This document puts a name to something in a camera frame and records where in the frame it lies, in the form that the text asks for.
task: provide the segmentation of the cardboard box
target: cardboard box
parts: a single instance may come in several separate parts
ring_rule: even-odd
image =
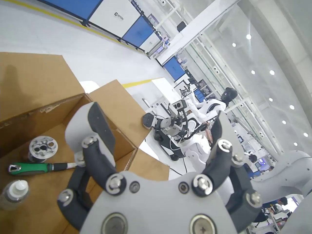
[[[91,101],[101,106],[115,136],[117,171],[168,180],[169,166],[137,149],[148,134],[141,123],[145,112],[117,80],[86,95],[62,56],[0,53],[0,188],[14,179],[25,179],[30,187],[17,210],[0,211],[2,233],[77,233],[57,206],[73,169],[18,177],[9,175],[7,166],[20,162],[30,141],[42,135],[58,142],[48,163],[74,162],[64,132],[75,112]],[[93,201],[102,192],[92,178],[87,191]]]

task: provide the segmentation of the screwdriver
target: screwdriver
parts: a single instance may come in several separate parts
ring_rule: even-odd
[[[9,166],[11,175],[37,175],[52,171],[64,171],[75,168],[76,163],[56,163],[56,164],[28,164],[28,163],[13,163]]]

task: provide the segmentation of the screw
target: screw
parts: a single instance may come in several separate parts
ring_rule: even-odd
[[[121,186],[121,180],[118,179],[117,177],[114,177],[111,179],[110,183],[109,183],[109,187],[111,189],[117,189]]]
[[[63,203],[67,202],[70,199],[70,195],[68,193],[61,193],[59,195],[59,200]]]
[[[206,215],[196,215],[191,220],[191,234],[215,234],[215,226]]]
[[[243,161],[242,157],[239,157],[238,155],[233,156],[234,161],[241,163]]]
[[[82,141],[81,145],[82,145],[83,148],[88,148],[89,145],[93,144],[93,142],[95,142],[96,140],[97,140],[97,139],[96,139],[95,137],[86,137],[86,138]]]
[[[111,195],[117,195],[120,192],[123,192],[124,190],[121,190],[121,180],[124,177],[122,175],[120,175],[119,173],[114,173],[113,175],[111,175],[107,181],[106,181],[106,191],[111,194]]]
[[[188,193],[188,191],[189,191],[189,189],[190,189],[189,186],[188,186],[188,184],[187,184],[186,182],[181,182],[181,183],[179,184],[178,188],[179,188],[179,191],[180,191],[182,194]]]
[[[213,183],[210,180],[210,178],[206,176],[205,174],[199,174],[193,179],[193,187],[195,189],[199,188],[201,191],[204,191],[205,195],[207,196],[213,190]]]
[[[198,180],[198,186],[205,191],[209,187],[209,183],[205,179],[200,178]]]
[[[127,219],[119,213],[113,213],[106,217],[102,225],[102,234],[126,234],[128,232]]]
[[[256,191],[251,195],[246,193],[246,200],[254,208],[260,208],[262,206],[261,195]]]
[[[258,192],[254,192],[251,197],[250,201],[254,204],[260,204],[261,203],[261,196]]]
[[[140,190],[140,183],[137,181],[133,181],[129,186],[129,190],[131,193],[137,193]]]
[[[231,148],[232,144],[230,141],[226,139],[221,139],[218,141],[219,148],[224,152],[229,152],[229,149]]]
[[[67,188],[59,194],[58,200],[63,203],[63,206],[67,206],[70,204],[73,197],[74,197],[73,191],[71,189]]]

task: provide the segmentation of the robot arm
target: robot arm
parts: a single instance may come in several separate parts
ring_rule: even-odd
[[[312,158],[299,150],[283,154],[274,169],[251,181],[267,203],[290,194],[307,196],[312,191]]]
[[[220,129],[213,132],[216,143],[202,173],[157,182],[116,171],[109,159],[113,150],[108,148],[114,138],[103,112],[97,103],[82,106],[67,126],[66,141],[75,152],[83,152],[86,167],[75,169],[59,195],[61,212],[81,234],[240,233],[258,215],[262,203],[243,167],[233,161],[235,147],[228,139],[235,134],[228,133],[219,116],[215,126]],[[75,131],[78,121],[85,133]],[[70,140],[81,142],[80,148]],[[93,205],[85,192],[90,176],[103,188]],[[228,176],[234,193],[224,206],[216,190]]]

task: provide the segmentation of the yellow floor line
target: yellow floor line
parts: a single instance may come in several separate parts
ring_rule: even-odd
[[[138,81],[138,82],[131,82],[131,83],[128,83],[128,84],[123,84],[122,86],[124,88],[135,87],[135,86],[138,86],[138,85],[141,85],[141,84],[149,83],[152,80],[154,80],[154,79],[147,79],[147,80],[142,80],[142,81]]]
[[[94,30],[94,29],[92,29],[92,28],[87,28],[87,27],[81,25],[79,22],[75,22],[75,21],[66,19],[66,18],[64,18],[64,17],[62,17],[62,16],[59,16],[59,15],[54,14],[54,13],[51,13],[51,12],[46,11],[46,10],[44,10],[44,9],[37,8],[37,7],[33,6],[33,5],[27,4],[27,3],[22,2],[22,1],[17,1],[17,0],[4,0],[4,1],[12,2],[12,3],[14,3],[14,4],[17,4],[17,5],[20,5],[20,6],[24,6],[24,7],[26,7],[26,8],[31,9],[31,10],[34,10],[34,11],[39,11],[39,12],[41,12],[41,13],[44,13],[44,14],[49,15],[49,16],[51,16],[51,17],[54,17],[54,18],[56,18],[56,19],[63,20],[63,21],[65,21],[65,22],[71,23],[71,24],[73,24],[73,25],[75,25],[75,26],[77,26],[77,27],[83,28],[83,29],[85,29],[85,30],[87,30],[87,31],[96,33],[96,34],[98,34],[98,35],[100,35],[100,36],[102,36],[102,37],[105,37],[105,38],[107,38],[107,39],[109,39],[109,40],[111,40],[111,41],[114,41],[114,42],[116,42],[116,43],[118,43],[118,44],[120,44],[120,45],[123,45],[123,46],[125,46],[125,47],[128,47],[128,48],[130,48],[130,49],[132,49],[132,50],[134,50],[134,51],[138,51],[138,50],[136,50],[135,48],[133,48],[133,47],[131,47],[131,46],[128,46],[127,44],[121,43],[121,42],[119,42],[118,40],[116,40],[116,39],[114,39],[114,38],[111,38],[111,37],[109,37],[109,36],[106,36],[106,35],[104,35],[104,34],[98,32],[98,31],[96,31],[96,30]]]

